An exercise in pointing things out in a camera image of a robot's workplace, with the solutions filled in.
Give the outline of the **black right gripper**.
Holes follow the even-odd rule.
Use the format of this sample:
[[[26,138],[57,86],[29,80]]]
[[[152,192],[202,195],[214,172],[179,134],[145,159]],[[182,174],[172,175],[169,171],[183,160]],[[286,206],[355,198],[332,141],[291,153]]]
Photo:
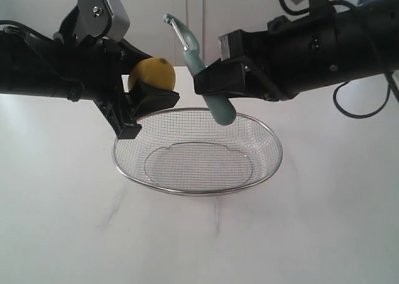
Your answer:
[[[343,80],[339,36],[334,15],[295,21],[279,16],[265,31],[230,32],[218,38],[221,60],[193,78],[195,93],[276,102],[338,84]]]

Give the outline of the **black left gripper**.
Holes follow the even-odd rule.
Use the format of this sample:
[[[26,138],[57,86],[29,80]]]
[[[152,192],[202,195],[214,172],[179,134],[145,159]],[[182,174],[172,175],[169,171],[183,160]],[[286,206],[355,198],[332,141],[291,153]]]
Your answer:
[[[86,37],[77,42],[74,29],[78,13],[75,6],[54,34],[54,39],[62,43],[64,59],[69,65],[63,75],[82,85],[79,97],[94,102],[118,140],[135,139],[142,129],[136,119],[174,108],[180,95],[143,81],[136,81],[125,92],[122,76],[150,56],[124,39],[115,42],[107,37]]]

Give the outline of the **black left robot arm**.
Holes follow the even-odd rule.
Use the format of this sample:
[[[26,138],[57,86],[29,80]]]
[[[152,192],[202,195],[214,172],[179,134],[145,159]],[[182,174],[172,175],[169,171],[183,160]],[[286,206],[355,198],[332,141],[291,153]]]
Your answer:
[[[16,21],[2,20],[1,93],[91,100],[118,139],[134,139],[142,129],[138,120],[171,109],[180,96],[138,80],[124,91],[122,77],[149,55],[125,39],[104,35],[78,41],[79,9],[74,7],[53,38]]]

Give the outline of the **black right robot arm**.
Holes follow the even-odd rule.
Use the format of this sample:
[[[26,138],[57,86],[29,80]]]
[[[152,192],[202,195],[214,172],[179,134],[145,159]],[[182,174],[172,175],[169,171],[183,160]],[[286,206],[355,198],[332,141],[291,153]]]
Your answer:
[[[265,31],[224,36],[225,59],[194,78],[198,95],[222,94],[278,102],[301,92],[398,69],[398,0],[355,11],[279,16]]]

